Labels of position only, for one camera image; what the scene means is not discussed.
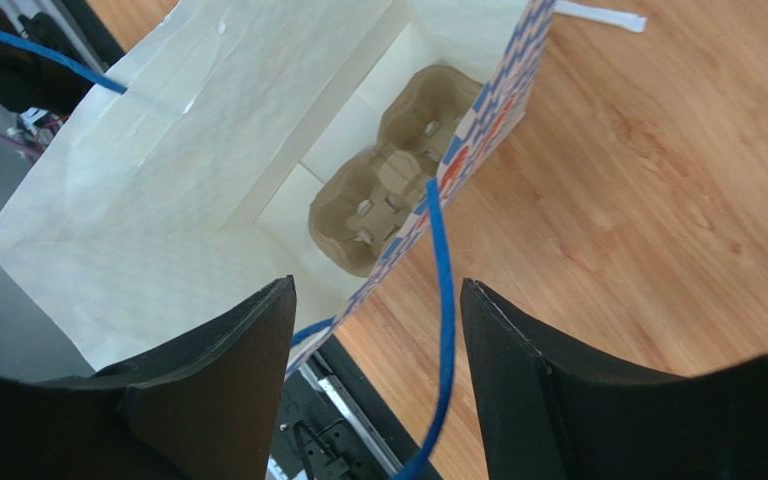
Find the blue checkered paper bag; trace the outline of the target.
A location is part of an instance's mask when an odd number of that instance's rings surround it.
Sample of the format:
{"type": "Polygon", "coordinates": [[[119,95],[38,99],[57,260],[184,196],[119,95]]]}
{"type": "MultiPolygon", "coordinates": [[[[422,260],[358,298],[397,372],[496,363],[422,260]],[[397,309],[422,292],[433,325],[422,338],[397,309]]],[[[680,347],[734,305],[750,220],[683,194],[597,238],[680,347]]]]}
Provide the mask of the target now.
{"type": "Polygon", "coordinates": [[[0,213],[95,369],[0,377],[0,479],[263,479],[285,378],[522,118],[552,1],[182,1],[0,213]]]}

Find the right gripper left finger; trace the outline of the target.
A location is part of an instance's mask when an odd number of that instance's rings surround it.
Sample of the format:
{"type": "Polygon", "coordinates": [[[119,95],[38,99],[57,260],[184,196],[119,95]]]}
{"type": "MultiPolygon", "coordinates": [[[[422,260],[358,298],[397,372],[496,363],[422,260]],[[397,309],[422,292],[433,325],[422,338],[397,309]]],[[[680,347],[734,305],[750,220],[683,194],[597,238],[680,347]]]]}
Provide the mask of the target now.
{"type": "Polygon", "coordinates": [[[262,479],[296,312],[292,277],[90,377],[0,377],[0,479],[262,479]]]}

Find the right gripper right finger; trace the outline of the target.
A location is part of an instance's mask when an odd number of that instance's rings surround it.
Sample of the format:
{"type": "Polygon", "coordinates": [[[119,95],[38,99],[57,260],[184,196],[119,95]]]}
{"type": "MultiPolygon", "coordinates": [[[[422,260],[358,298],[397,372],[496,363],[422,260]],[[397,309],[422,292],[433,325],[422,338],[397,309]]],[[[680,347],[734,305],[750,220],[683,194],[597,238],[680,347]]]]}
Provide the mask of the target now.
{"type": "Polygon", "coordinates": [[[768,479],[768,354],[683,377],[598,350],[467,279],[493,479],[768,479]]]}

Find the grey pulp cup carrier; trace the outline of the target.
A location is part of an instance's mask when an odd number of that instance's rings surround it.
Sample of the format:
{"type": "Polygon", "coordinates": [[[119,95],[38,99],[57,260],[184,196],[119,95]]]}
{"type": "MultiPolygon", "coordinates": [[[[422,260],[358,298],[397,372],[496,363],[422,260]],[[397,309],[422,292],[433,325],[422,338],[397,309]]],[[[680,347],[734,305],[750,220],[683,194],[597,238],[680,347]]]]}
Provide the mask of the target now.
{"type": "Polygon", "coordinates": [[[341,166],[310,205],[320,250],[366,278],[426,196],[456,128],[482,86],[446,65],[416,73],[383,113],[375,145],[341,166]]]}

